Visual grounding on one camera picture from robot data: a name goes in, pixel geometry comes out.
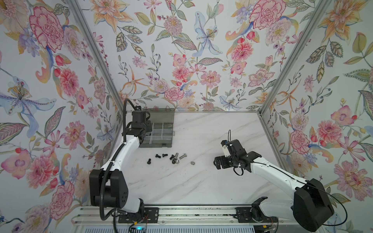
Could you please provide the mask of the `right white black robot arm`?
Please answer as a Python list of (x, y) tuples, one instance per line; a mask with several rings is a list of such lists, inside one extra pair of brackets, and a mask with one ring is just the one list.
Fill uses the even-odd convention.
[(261, 197), (251, 204), (255, 221), (266, 217), (295, 220), (309, 232), (317, 231), (335, 213), (320, 181), (295, 176), (266, 160), (255, 151), (247, 152), (238, 140), (221, 142), (224, 155), (214, 159), (214, 166), (221, 169), (241, 169), (258, 175), (289, 196), (289, 200), (269, 200)]

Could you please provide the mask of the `right aluminium corner post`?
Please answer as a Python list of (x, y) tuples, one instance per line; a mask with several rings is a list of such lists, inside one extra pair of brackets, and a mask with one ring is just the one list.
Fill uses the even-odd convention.
[(275, 99), (280, 87), (282, 86), (283, 82), (285, 81), (292, 67), (295, 65), (301, 52), (306, 47), (308, 40), (312, 36), (313, 31), (316, 29), (319, 21), (321, 20), (322, 16), (326, 12), (329, 5), (330, 3), (328, 3), (327, 0), (322, 0), (318, 2), (317, 6), (315, 7), (314, 12), (311, 15), (310, 20), (308, 20), (308, 23), (304, 29), (303, 35), (300, 37), (300, 39), (296, 43), (294, 49), (292, 50), (290, 56), (288, 57), (288, 61), (285, 63), (282, 71), (280, 72), (280, 75), (277, 78), (273, 88), (271, 89), (265, 103), (262, 105), (261, 109), (258, 111), (258, 114), (261, 117), (264, 116), (267, 110), (269, 110), (270, 105)]

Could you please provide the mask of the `grey plastic organizer box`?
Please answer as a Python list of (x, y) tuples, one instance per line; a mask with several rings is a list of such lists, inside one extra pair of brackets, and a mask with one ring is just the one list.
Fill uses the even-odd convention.
[(175, 135), (174, 127), (174, 108), (152, 108), (149, 112), (147, 132), (140, 148), (171, 148), (173, 137)]

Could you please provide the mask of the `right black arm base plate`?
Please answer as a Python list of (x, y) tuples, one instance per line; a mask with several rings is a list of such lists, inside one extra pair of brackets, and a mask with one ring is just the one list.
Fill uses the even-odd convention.
[(277, 217), (265, 216), (259, 208), (255, 207), (237, 207), (234, 218), (239, 223), (278, 223)]

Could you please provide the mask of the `left aluminium corner post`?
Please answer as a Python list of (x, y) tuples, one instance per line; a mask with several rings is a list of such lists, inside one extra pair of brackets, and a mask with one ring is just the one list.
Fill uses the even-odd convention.
[(92, 31), (90, 30), (89, 25), (87, 24), (87, 21), (84, 17), (82, 9), (79, 6), (78, 1), (67, 0), (67, 4), (70, 8), (70, 11), (73, 13), (73, 16), (74, 16), (78, 26), (82, 30), (83, 37), (86, 40), (87, 45), (92, 52), (92, 56), (93, 56), (93, 58), (94, 58), (94, 60), (97, 64), (98, 68), (102, 72), (103, 77), (104, 77), (104, 79), (106, 80), (106, 82), (109, 86), (109, 90), (112, 92), (112, 95), (113, 95), (113, 98), (115, 100), (115, 103), (116, 103), (117, 107), (119, 108), (119, 110), (121, 112), (123, 112), (122, 100), (121, 100), (121, 98), (118, 94), (118, 91), (117, 91), (116, 87), (115, 87), (115, 84), (113, 82), (113, 79), (112, 79), (112, 76), (109, 72), (109, 69), (108, 69), (108, 67), (105, 63), (105, 60), (101, 56), (100, 49), (99, 49), (99, 47), (96, 43), (96, 40), (93, 36)]

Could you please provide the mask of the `aluminium corner post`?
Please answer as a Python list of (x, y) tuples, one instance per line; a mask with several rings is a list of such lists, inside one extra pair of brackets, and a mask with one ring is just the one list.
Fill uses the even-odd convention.
[(330, 3), (328, 3), (327, 0), (322, 0), (318, 2), (317, 6), (315, 7), (314, 12), (311, 15), (310, 20), (308, 20), (308, 23), (304, 29), (303, 35), (300, 37), (300, 39), (296, 43), (294, 49), (292, 50), (290, 56), (288, 57), (288, 61), (285, 63), (282, 71), (280, 72), (280, 75), (277, 78), (273, 88), (271, 89), (265, 103), (262, 105), (261, 109), (258, 111), (258, 114), (261, 117), (264, 116), (267, 110), (269, 110), (270, 105), (275, 99), (280, 87), (282, 86), (283, 82), (285, 81), (292, 67), (295, 65), (301, 52), (306, 47), (308, 40), (312, 36), (313, 31), (316, 29), (319, 21), (321, 20), (322, 16), (326, 12), (329, 5)]
[(113, 95), (113, 98), (115, 100), (115, 103), (116, 103), (117, 107), (119, 108), (119, 110), (121, 112), (123, 112), (122, 100), (121, 100), (121, 98), (118, 94), (118, 91), (117, 91), (116, 87), (115, 87), (115, 84), (113, 82), (113, 79), (112, 79), (112, 76), (109, 72), (109, 69), (108, 69), (108, 67), (105, 63), (105, 60), (101, 56), (100, 49), (99, 49), (99, 47), (96, 43), (96, 40), (93, 36), (92, 31), (90, 30), (89, 25), (87, 24), (87, 21), (84, 17), (82, 9), (79, 6), (78, 1), (67, 0), (67, 4), (70, 8), (70, 11), (73, 13), (73, 16), (74, 16), (78, 26), (82, 30), (83, 37), (86, 40), (87, 45), (92, 52), (92, 56), (93, 56), (93, 58), (94, 58), (94, 60), (97, 64), (98, 68), (102, 72), (103, 77), (104, 77), (104, 79), (106, 80), (106, 82), (109, 86), (109, 90), (112, 92), (112, 95)]

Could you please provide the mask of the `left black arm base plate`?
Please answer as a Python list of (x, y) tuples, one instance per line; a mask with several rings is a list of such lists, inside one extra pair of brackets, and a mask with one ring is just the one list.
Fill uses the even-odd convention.
[(118, 223), (133, 224), (140, 223), (158, 223), (159, 208), (145, 207), (140, 209), (137, 213), (120, 214)]

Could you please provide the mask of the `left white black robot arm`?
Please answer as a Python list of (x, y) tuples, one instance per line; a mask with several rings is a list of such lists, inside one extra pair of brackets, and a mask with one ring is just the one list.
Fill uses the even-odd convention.
[(100, 208), (102, 216), (105, 208), (137, 213), (143, 205), (141, 199), (130, 196), (123, 172), (152, 127), (148, 111), (135, 110), (132, 117), (130, 124), (124, 125), (124, 138), (115, 152), (100, 169), (92, 170), (89, 175), (90, 202)]

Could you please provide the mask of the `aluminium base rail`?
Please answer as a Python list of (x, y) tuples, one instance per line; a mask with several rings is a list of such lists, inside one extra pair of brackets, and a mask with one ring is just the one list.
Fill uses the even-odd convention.
[[(251, 205), (146, 205), (145, 207), (159, 208), (158, 223), (133, 223), (136, 227), (172, 226), (172, 225), (267, 225), (280, 227), (295, 227), (304, 230), (294, 219), (278, 218), (278, 223), (239, 223), (234, 218), (237, 207), (251, 207)], [(118, 223), (117, 226), (129, 226), (131, 224)]]

